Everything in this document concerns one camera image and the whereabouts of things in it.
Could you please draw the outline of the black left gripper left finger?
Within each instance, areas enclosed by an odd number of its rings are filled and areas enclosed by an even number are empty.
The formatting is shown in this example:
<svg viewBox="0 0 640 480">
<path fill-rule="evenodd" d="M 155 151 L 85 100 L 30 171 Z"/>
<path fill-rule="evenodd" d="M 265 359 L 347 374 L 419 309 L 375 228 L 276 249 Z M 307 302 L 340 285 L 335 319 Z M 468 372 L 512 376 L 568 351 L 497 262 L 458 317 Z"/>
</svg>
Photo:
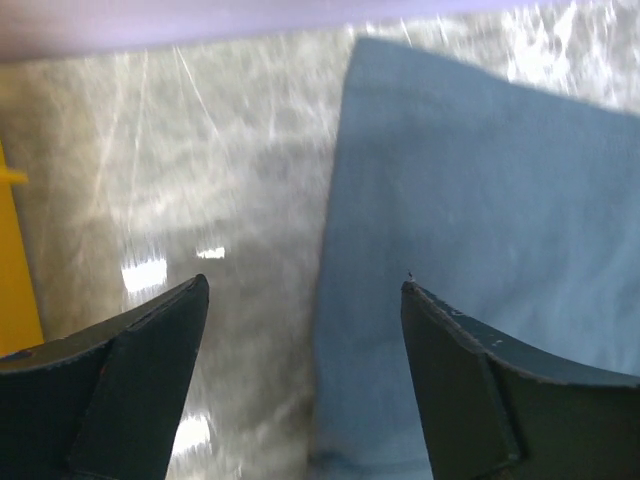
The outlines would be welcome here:
<svg viewBox="0 0 640 480">
<path fill-rule="evenodd" d="M 163 479 L 201 345 L 198 274 L 1 360 L 4 479 Z"/>
</svg>

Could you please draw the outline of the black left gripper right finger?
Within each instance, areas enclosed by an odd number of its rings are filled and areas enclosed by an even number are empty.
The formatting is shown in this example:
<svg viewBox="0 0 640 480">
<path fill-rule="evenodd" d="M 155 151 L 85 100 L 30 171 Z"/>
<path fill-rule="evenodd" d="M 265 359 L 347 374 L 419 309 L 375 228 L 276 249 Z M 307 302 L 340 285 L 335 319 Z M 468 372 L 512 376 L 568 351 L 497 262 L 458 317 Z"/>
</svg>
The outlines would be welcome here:
<svg viewBox="0 0 640 480">
<path fill-rule="evenodd" d="M 635 479 L 639 380 L 517 340 L 414 282 L 401 322 L 437 479 Z"/>
</svg>

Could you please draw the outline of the blue-grey t shirt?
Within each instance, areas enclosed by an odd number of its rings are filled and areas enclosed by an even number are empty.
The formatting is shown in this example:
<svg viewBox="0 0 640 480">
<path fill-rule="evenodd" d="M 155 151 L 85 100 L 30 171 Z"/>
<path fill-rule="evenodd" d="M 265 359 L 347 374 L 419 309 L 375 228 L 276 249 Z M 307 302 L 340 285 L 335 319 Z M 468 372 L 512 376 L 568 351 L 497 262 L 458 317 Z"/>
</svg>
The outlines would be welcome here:
<svg viewBox="0 0 640 480">
<path fill-rule="evenodd" d="M 313 479 L 437 479 L 402 331 L 406 282 L 639 380 L 638 117 L 357 40 L 313 322 Z"/>
</svg>

